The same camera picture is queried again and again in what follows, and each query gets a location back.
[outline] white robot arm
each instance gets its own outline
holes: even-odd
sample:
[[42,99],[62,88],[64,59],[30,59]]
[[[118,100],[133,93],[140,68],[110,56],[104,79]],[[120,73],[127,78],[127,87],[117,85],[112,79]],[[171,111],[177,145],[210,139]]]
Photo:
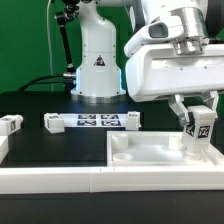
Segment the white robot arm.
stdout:
[[[186,155],[198,160],[217,118],[217,91],[224,90],[224,44],[208,44],[203,17],[208,1],[141,0],[138,5],[144,26],[125,46],[129,95],[137,102],[169,99],[184,126]],[[184,97],[193,95],[206,106],[185,108]]]
[[139,2],[145,26],[125,46],[130,96],[147,101],[223,90],[224,45],[208,45],[207,1]]
[[76,76],[76,86],[71,90],[72,99],[88,103],[111,103],[125,99],[121,70],[116,64],[116,29],[98,14],[97,7],[128,6],[132,0],[62,1],[66,5],[65,11],[56,17],[63,40],[67,39],[63,27],[65,21],[77,17],[82,31],[82,64],[77,70],[72,64],[68,41],[64,41],[67,71]]

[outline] small white object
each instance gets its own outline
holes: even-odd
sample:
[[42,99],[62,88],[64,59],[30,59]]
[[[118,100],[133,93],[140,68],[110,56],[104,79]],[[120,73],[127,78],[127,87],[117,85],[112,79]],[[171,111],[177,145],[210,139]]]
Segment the small white object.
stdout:
[[184,145],[181,143],[179,135],[171,135],[169,137],[169,149],[170,150],[183,150]]
[[90,168],[2,168],[0,194],[89,192]]
[[51,134],[65,132],[64,120],[57,113],[45,114],[44,124]]
[[206,106],[188,107],[193,112],[195,124],[185,127],[182,143],[186,147],[186,156],[191,160],[201,158],[201,152],[209,148],[216,112]]
[[138,131],[140,127],[140,112],[128,112],[126,121],[127,131]]
[[128,135],[112,135],[112,148],[114,149],[127,149],[128,148]]
[[128,153],[117,153],[113,155],[114,161],[131,161],[133,160],[133,156]]
[[0,136],[9,136],[21,128],[21,115],[6,115],[0,119]]
[[0,136],[0,163],[3,161],[9,151],[8,137]]

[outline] black table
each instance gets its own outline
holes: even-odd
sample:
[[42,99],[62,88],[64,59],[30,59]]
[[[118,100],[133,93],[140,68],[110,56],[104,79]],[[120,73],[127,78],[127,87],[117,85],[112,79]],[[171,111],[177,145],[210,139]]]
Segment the black table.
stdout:
[[[198,103],[195,99],[186,99],[186,105]],[[72,102],[63,93],[1,94],[1,116],[21,114],[24,123],[18,133],[10,136],[10,152],[0,167],[106,165],[106,132],[110,129],[66,128],[65,134],[51,136],[43,126],[43,114],[128,111],[141,112],[143,131],[181,130],[167,101],[136,104],[128,99],[123,103],[89,105]],[[224,149],[223,127],[223,119],[219,118],[215,124],[212,144],[220,151]],[[87,141],[82,141],[85,138],[92,144],[91,148]],[[218,224],[223,223],[223,204],[224,191],[0,195],[0,223]]]

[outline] green backdrop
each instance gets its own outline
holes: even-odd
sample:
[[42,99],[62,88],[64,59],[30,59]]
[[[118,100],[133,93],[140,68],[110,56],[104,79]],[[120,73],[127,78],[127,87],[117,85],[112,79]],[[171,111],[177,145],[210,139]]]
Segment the green backdrop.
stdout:
[[[17,90],[28,81],[50,75],[47,43],[48,0],[2,0],[0,9],[0,93]],[[54,20],[56,12],[63,10],[60,0],[51,4],[50,24],[53,46],[54,74],[66,69],[66,62],[59,28]],[[130,21],[124,8],[99,8],[100,15],[112,21],[117,28],[117,64],[124,74],[127,58],[123,47],[131,36]],[[69,42],[75,66],[81,63],[81,31],[79,22],[67,25]],[[219,34],[224,39],[224,30]],[[50,86],[31,87],[29,90],[50,90]],[[220,97],[219,111],[224,111],[224,99]]]

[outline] marker block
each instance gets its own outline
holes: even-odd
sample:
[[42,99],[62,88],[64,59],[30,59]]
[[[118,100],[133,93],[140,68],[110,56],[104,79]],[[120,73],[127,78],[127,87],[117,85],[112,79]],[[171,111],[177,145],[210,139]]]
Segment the marker block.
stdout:
[[21,115],[6,115],[0,119],[0,136],[9,136],[21,129]]
[[128,112],[126,121],[127,131],[138,131],[140,127],[140,112]]
[[64,119],[59,114],[45,114],[44,124],[51,134],[65,132]]

